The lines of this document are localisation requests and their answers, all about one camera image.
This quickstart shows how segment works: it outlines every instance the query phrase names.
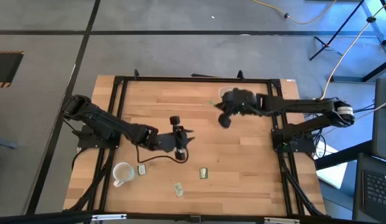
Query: keyboard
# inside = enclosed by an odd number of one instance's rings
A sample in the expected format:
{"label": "keyboard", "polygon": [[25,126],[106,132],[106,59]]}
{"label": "keyboard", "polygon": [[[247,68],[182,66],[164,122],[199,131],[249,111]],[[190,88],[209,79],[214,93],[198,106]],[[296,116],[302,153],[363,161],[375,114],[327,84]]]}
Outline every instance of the keyboard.
{"label": "keyboard", "polygon": [[377,220],[386,217],[386,175],[363,171],[363,209]]}

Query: mug handle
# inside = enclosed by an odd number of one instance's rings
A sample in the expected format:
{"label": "mug handle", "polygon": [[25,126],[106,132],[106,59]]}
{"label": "mug handle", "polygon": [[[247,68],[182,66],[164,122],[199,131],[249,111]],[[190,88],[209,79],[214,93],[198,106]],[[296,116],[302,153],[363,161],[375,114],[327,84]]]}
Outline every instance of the mug handle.
{"label": "mug handle", "polygon": [[113,183],[113,185],[114,185],[114,187],[119,187],[119,186],[121,186],[123,183],[124,183],[123,181],[115,180],[114,183]]}

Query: small block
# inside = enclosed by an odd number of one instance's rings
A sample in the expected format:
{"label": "small block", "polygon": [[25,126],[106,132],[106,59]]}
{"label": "small block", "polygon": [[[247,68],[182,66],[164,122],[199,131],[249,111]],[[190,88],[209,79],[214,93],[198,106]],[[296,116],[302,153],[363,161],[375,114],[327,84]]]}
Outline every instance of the small block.
{"label": "small block", "polygon": [[183,195],[182,184],[180,182],[174,184],[176,197],[180,197]]}
{"label": "small block", "polygon": [[375,21],[376,21],[376,18],[370,16],[370,17],[368,17],[368,18],[366,19],[366,21],[367,21],[368,23],[372,23],[372,22],[375,22]]}
{"label": "small block", "polygon": [[208,179],[208,169],[200,168],[200,179]]}
{"label": "small block", "polygon": [[139,175],[146,174],[146,166],[144,164],[138,165],[138,174]]}

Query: tripod stand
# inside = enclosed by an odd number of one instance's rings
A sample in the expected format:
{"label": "tripod stand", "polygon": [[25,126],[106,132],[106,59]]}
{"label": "tripod stand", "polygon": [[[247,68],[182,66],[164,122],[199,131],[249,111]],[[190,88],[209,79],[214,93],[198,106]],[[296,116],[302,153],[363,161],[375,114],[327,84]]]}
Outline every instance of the tripod stand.
{"label": "tripod stand", "polygon": [[309,60],[312,61],[316,56],[318,56],[323,50],[332,50],[332,51],[335,51],[338,55],[342,56],[342,53],[332,49],[330,47],[330,44],[331,42],[334,40],[334,38],[337,37],[338,33],[340,33],[340,31],[342,30],[342,28],[344,28],[344,26],[347,24],[347,22],[349,21],[349,19],[351,19],[351,17],[355,14],[355,12],[358,10],[358,8],[362,5],[362,3],[364,2],[364,0],[361,0],[360,3],[356,6],[356,8],[353,10],[353,12],[349,15],[349,17],[345,20],[345,22],[340,26],[340,28],[337,30],[337,32],[333,35],[333,37],[331,37],[331,39],[329,40],[328,43],[324,43],[321,39],[319,39],[319,37],[315,37],[315,39],[317,41],[319,41],[320,43],[322,43],[322,48],[316,52]]}

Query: black metal frame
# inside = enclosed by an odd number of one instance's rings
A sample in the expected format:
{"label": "black metal frame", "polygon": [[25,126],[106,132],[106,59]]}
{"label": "black metal frame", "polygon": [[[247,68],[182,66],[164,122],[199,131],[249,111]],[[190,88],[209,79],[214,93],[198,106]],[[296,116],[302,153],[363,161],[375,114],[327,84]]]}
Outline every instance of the black metal frame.
{"label": "black metal frame", "polygon": [[[238,75],[236,78],[216,78],[216,77],[209,77],[209,76],[205,76],[203,75],[202,77],[142,77],[139,75],[139,72],[137,70],[135,70],[134,72],[135,76],[133,77],[115,77],[115,80],[114,80],[114,84],[113,84],[113,89],[111,91],[111,97],[110,97],[110,104],[109,104],[109,110],[108,111],[112,111],[113,110],[113,105],[114,105],[114,101],[115,101],[115,95],[116,95],[116,92],[117,92],[117,88],[118,88],[118,85],[120,84],[120,82],[122,81],[123,82],[123,86],[122,86],[122,90],[121,90],[121,97],[120,97],[120,102],[119,102],[119,106],[118,106],[118,112],[117,112],[117,117],[121,117],[121,110],[123,108],[123,103],[125,101],[125,95],[126,95],[126,89],[127,89],[127,83],[129,81],[140,81],[140,82],[150,82],[150,81],[155,81],[155,82],[206,82],[206,83],[211,83],[211,82],[214,82],[214,83],[257,83],[257,84],[265,84],[268,88],[268,94],[269,95],[273,95],[273,90],[276,90],[276,93],[278,96],[282,96],[283,97],[283,94],[282,94],[282,91],[281,91],[281,83],[280,83],[280,80],[279,79],[251,79],[251,78],[245,78],[243,75],[242,75],[242,72],[239,71]],[[281,119],[283,121],[283,124],[287,124],[287,117],[286,117],[286,113],[282,113],[281,115]],[[273,128],[276,129],[278,128],[278,120],[277,120],[277,117],[275,115],[273,115],[272,117],[272,122],[273,122]],[[103,156],[104,156],[104,149],[99,149],[99,154],[98,154],[98,158],[97,158],[97,161],[96,161],[96,166],[95,166],[95,175],[94,177],[97,176],[97,173],[98,171],[101,169],[101,166],[102,166],[102,161],[103,161]],[[109,180],[110,180],[110,176],[111,176],[111,166],[112,166],[112,163],[113,163],[113,159],[114,159],[114,151],[116,149],[110,149],[109,151],[109,157],[110,157],[110,169],[107,169],[107,173],[105,175],[105,181],[103,183],[103,188],[102,188],[102,193],[101,193],[101,199],[100,199],[100,205],[99,205],[99,211],[102,211],[104,212],[104,208],[105,208],[105,202],[106,202],[106,196],[107,196],[107,190],[108,190],[108,184],[109,184]],[[281,160],[282,158],[280,156],[278,156],[278,159],[279,159],[279,167],[280,167],[280,174],[281,174],[281,179],[282,179],[282,185],[283,185],[283,195],[284,195],[284,198],[285,198],[285,206],[286,206],[286,214],[287,216],[290,216],[290,215],[294,215],[293,211],[292,211],[292,206],[291,206],[291,199],[290,199],[290,193],[289,193],[289,188],[288,188],[288,181],[286,179],[286,176],[283,175],[282,173],[282,166],[281,166]],[[293,176],[293,178],[298,182],[298,174],[297,174],[297,170],[296,170],[296,163],[295,163],[295,159],[294,159],[294,153],[292,152],[289,152],[288,153],[288,159],[289,159],[289,164],[290,164],[290,169],[291,169],[291,175]],[[95,193],[91,196],[91,198],[89,199],[88,201],[88,207],[87,209],[88,210],[91,210],[93,209],[93,206],[94,206],[94,200],[95,200],[95,195],[96,195],[96,189],[95,189]],[[304,215],[304,207],[303,207],[303,203],[300,201],[298,195],[296,194],[296,202],[297,202],[297,207],[298,207],[298,214],[299,215]],[[149,216],[149,217],[155,217],[153,214],[139,214],[137,216],[137,218],[145,218],[145,216]],[[186,215],[173,215],[173,214],[168,214],[168,215],[161,215],[161,217],[171,217],[170,219],[171,220],[186,220],[186,217],[189,217],[191,218],[192,215],[189,215],[189,216],[186,216]],[[219,216],[216,216],[216,215],[212,215],[212,216],[208,216],[208,217],[212,217],[212,218],[215,218],[216,220],[219,220],[219,221],[231,221],[230,217],[231,216],[222,216],[222,215],[219,215]],[[243,220],[254,220],[254,221],[258,221],[260,217],[244,217]]]}
{"label": "black metal frame", "polygon": [[[72,91],[75,86],[75,82],[77,80],[77,76],[81,67],[83,56],[87,48],[88,40],[91,35],[293,35],[293,36],[327,35],[329,36],[329,35],[334,35],[336,33],[334,31],[265,31],[265,30],[93,30],[92,29],[93,23],[96,19],[96,15],[97,15],[100,3],[101,3],[101,0],[95,0],[92,13],[90,15],[87,28],[85,30],[0,30],[0,35],[82,35],[83,36],[82,43],[80,45],[77,58],[75,60],[75,68],[73,69],[73,72],[70,76],[70,80],[65,90],[64,97],[60,104],[60,108],[63,108],[65,102],[70,98],[72,94]],[[362,35],[376,36],[380,40],[382,38],[382,34],[378,29],[374,29],[374,30],[375,31],[365,31]],[[338,32],[338,35],[345,35],[345,36],[347,35],[355,36],[357,34],[359,34],[359,32],[357,31]],[[159,77],[139,77],[139,79],[147,80],[147,81],[161,81],[161,78]],[[173,81],[173,80],[177,82],[202,82],[202,81],[199,81],[199,79],[197,78],[168,78],[168,81]],[[241,81],[237,78],[236,79],[205,78],[205,81],[206,82],[229,82],[229,83],[233,83],[233,82],[256,83],[258,80],[246,79],[244,81]],[[282,119],[283,119],[283,124],[285,124],[287,122],[285,115],[282,116]],[[47,141],[47,144],[45,146],[43,159],[39,164],[39,172],[37,173],[37,176],[33,181],[32,192],[27,198],[27,202],[25,206],[27,215],[34,214],[36,207],[39,203],[39,197],[41,195],[42,189],[45,184],[50,163],[54,156],[54,151],[55,151],[57,141],[59,139],[61,128],[62,128],[62,115],[60,114],[60,109],[59,109],[55,119],[54,126],[50,132],[50,138]],[[103,162],[104,149],[100,149],[99,155],[101,155],[100,156],[101,159],[98,158],[97,160],[97,166],[95,169],[96,171],[100,167],[99,164]],[[293,155],[289,156],[289,160],[290,160],[290,164],[295,164]],[[296,171],[292,170],[292,174],[296,176]],[[93,201],[94,201],[94,198],[91,198],[88,204],[90,207],[93,206]],[[299,211],[302,210],[301,207],[302,207],[302,204],[298,206]]]}
{"label": "black metal frame", "polygon": [[167,214],[141,214],[141,213],[123,213],[123,212],[103,212],[99,210],[90,211],[78,211],[78,212],[58,212],[58,213],[46,213],[37,214],[32,216],[15,216],[15,217],[0,217],[0,223],[12,223],[12,224],[31,224],[31,223],[80,223],[95,221],[94,216],[99,218],[99,215],[118,215],[123,219],[144,219],[144,220],[182,220],[192,223],[201,222],[219,222],[227,219],[230,222],[257,222],[257,223],[277,223],[277,218],[284,218],[283,223],[300,223],[300,224],[369,224],[369,222],[357,222],[352,220],[341,220],[337,218],[331,218],[329,216],[323,217],[310,217],[306,215],[290,215],[286,217],[246,217],[237,215],[228,215],[220,217],[218,215],[167,215]]}
{"label": "black metal frame", "polygon": [[[380,0],[382,5],[385,5],[384,0]],[[366,13],[367,17],[371,17],[372,13],[370,12],[369,7],[367,7],[366,2],[363,2],[362,8]],[[384,37],[383,33],[381,33],[379,27],[377,26],[376,22],[370,23],[373,30],[376,33],[376,37],[378,38],[379,42],[381,43],[382,48],[385,51],[386,54],[386,38]],[[378,66],[376,69],[371,71],[369,74],[365,75],[364,77],[353,77],[353,76],[341,76],[341,75],[334,75],[331,77],[332,82],[347,82],[347,83],[375,83],[375,80],[383,75],[386,72],[386,62],[384,62],[382,65]]]}
{"label": "black metal frame", "polygon": [[330,44],[331,42],[334,40],[334,38],[337,37],[338,33],[341,32],[342,28],[344,28],[344,26],[347,24],[347,22],[349,21],[349,19],[351,19],[351,17],[355,14],[355,12],[358,10],[358,8],[362,5],[362,3],[364,2],[365,0],[361,0],[360,3],[355,7],[355,9],[353,10],[353,12],[348,16],[348,18],[344,21],[344,23],[340,26],[340,28],[337,30],[337,32],[333,35],[333,37],[331,37],[331,39],[329,40],[328,43],[324,43],[321,39],[319,39],[318,37],[315,36],[315,39],[317,41],[319,41],[320,43],[322,43],[322,48],[320,50],[318,50],[318,52],[316,52],[309,60],[312,61],[314,58],[316,58],[316,56],[318,56],[323,50],[326,50],[326,49],[331,49],[333,51],[336,51],[334,49],[332,49],[330,47]]}

